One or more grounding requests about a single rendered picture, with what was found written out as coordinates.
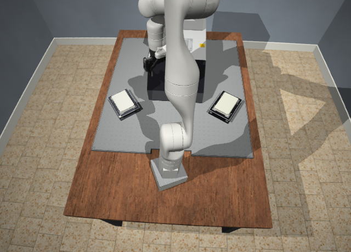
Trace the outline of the black rectangular frame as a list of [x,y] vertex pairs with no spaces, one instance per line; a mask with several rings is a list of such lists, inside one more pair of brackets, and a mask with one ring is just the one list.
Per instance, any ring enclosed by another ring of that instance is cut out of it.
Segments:
[[216,118],[218,118],[218,119],[220,119],[220,120],[222,120],[222,121],[224,121],[224,122],[226,122],[228,124],[229,121],[231,120],[231,118],[233,117],[233,115],[235,114],[235,112],[237,111],[238,107],[240,106],[240,104],[242,102],[242,99],[240,99],[240,98],[238,98],[238,97],[226,92],[226,93],[228,93],[228,94],[230,94],[230,95],[232,95],[232,96],[234,96],[234,97],[239,99],[237,101],[236,105],[234,106],[234,108],[232,109],[232,111],[230,112],[229,116],[226,116],[226,115],[224,115],[224,114],[222,114],[222,113],[220,113],[220,112],[218,112],[218,111],[213,109],[216,106],[216,104],[218,103],[218,101],[221,99],[221,97],[224,94],[224,92],[226,92],[226,91],[222,91],[221,94],[219,95],[219,97],[216,99],[216,101],[210,107],[209,114],[211,114],[212,116],[214,116],[214,117],[216,117]]

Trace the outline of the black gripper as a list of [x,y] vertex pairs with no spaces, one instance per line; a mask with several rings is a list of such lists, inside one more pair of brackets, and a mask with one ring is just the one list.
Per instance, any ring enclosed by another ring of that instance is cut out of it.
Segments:
[[[146,72],[149,71],[149,75],[150,76],[154,76],[153,75],[153,68],[161,63],[161,62],[164,62],[164,60],[166,60],[166,57],[163,57],[163,58],[160,58],[160,59],[156,59],[155,58],[155,51],[152,51],[151,49],[149,49],[149,52],[150,52],[150,57],[149,58],[143,58],[143,67],[145,69]],[[154,62],[154,64],[153,64]]]

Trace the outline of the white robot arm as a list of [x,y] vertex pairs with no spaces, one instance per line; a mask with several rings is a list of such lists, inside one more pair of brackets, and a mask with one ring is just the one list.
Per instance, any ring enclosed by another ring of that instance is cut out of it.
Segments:
[[[183,34],[183,22],[203,19],[217,10],[220,0],[139,0],[142,16],[151,18],[146,27],[149,48],[155,58],[166,57],[165,94],[182,122],[160,127],[158,170],[162,178],[177,178],[184,149],[193,141],[194,111],[199,85],[199,67]],[[165,12],[164,12],[165,8]],[[166,31],[165,31],[166,29]]]

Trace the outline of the cream rectangular well plate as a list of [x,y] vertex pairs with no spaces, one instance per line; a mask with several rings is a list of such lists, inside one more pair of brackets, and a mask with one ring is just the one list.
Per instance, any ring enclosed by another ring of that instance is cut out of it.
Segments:
[[225,92],[213,109],[226,116],[229,116],[238,100],[238,98]]

